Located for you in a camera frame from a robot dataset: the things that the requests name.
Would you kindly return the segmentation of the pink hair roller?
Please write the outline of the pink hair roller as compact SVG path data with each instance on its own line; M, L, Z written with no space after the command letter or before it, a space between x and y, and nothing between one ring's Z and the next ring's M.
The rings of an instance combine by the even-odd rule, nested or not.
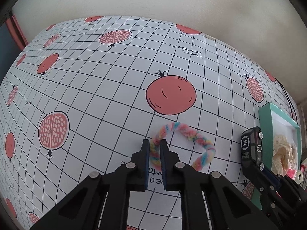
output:
M297 171L295 169L288 169L286 174L291 179L294 179L295 176L296 176L296 173L297 173Z

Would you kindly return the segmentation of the cream lace scrunchie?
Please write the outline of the cream lace scrunchie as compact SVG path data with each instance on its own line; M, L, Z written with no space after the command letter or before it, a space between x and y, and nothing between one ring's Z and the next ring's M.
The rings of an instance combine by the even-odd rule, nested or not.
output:
M273 158L271 171L277 175L286 175L288 169L298 170L298 152L294 143L289 143L284 135L276 135L273 140Z

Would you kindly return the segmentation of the cream square hair clip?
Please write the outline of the cream square hair clip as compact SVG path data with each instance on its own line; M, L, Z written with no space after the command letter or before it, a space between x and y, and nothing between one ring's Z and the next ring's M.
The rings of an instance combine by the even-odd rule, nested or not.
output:
M301 182L301 176L302 176L302 171L301 170L298 170L297 172L296 172L296 174L295 174L295 181L297 182L297 183L300 183Z

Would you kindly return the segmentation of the teal cardboard tray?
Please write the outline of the teal cardboard tray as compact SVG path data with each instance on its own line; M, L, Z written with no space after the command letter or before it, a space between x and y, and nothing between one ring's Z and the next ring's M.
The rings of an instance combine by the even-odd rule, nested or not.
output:
M272 103L259 108L260 128L264 134L262 140L262 158L265 167L272 167L273 140L276 135L284 135L289 143L294 143L298 152L298 170L301 165L301 129L286 113Z

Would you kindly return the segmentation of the pomegranate grid bedsheet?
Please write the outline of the pomegranate grid bedsheet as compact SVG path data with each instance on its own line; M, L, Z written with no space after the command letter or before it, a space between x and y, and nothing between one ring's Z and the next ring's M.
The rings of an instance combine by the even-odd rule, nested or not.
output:
M215 145L203 172L248 193L240 136L269 102L300 121L272 74L200 31L128 16L53 24L1 83L2 197L30 229L90 172L113 172L169 122Z

